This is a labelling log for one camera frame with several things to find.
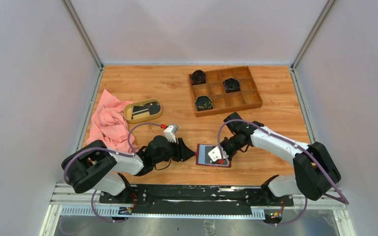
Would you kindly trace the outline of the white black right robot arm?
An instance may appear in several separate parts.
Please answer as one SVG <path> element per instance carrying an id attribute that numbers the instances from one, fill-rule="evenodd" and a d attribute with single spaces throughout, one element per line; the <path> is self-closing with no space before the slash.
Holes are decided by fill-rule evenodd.
<path id="1" fill-rule="evenodd" d="M 221 134 L 217 135 L 217 146 L 208 153 L 214 162 L 230 161 L 237 152 L 253 147 L 266 150 L 293 166 L 292 175 L 275 175 L 261 185 L 265 204 L 274 205 L 281 197 L 296 194 L 312 201 L 326 196 L 346 205 L 349 203 L 338 187 L 341 174 L 324 144 L 293 140 L 263 123 L 244 120 L 236 112 L 224 119 L 219 132 L 224 127 L 232 137 L 221 139 Z"/>

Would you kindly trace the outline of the black cards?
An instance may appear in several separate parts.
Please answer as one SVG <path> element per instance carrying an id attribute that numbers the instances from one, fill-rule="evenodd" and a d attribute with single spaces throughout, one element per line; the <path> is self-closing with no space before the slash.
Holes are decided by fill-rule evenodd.
<path id="1" fill-rule="evenodd" d="M 157 102 L 151 102 L 132 108 L 131 119 L 137 118 L 138 115 L 156 115 L 161 110 L 161 106 Z"/>

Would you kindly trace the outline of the red card holder wallet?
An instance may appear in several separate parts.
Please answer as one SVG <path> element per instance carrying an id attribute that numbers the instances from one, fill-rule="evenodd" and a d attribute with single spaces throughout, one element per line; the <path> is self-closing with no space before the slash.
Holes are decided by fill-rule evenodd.
<path id="1" fill-rule="evenodd" d="M 208 153 L 214 148 L 214 145 L 198 144 L 196 152 L 196 165 L 209 167 L 230 168 L 231 162 L 227 159 L 213 161 Z"/>

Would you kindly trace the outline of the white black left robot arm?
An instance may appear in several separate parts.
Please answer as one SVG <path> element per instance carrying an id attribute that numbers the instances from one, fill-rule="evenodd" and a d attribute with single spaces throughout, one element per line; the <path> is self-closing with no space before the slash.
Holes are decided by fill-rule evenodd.
<path id="1" fill-rule="evenodd" d="M 151 172 L 160 162 L 184 162 L 195 156 L 182 138 L 170 142 L 157 135 L 148 145 L 135 154 L 109 149 L 103 141 L 96 140 L 67 157 L 61 164 L 65 182 L 75 193 L 91 189 L 106 192 L 119 203 L 126 203 L 131 197 L 126 178 L 122 173 L 143 176 Z"/>

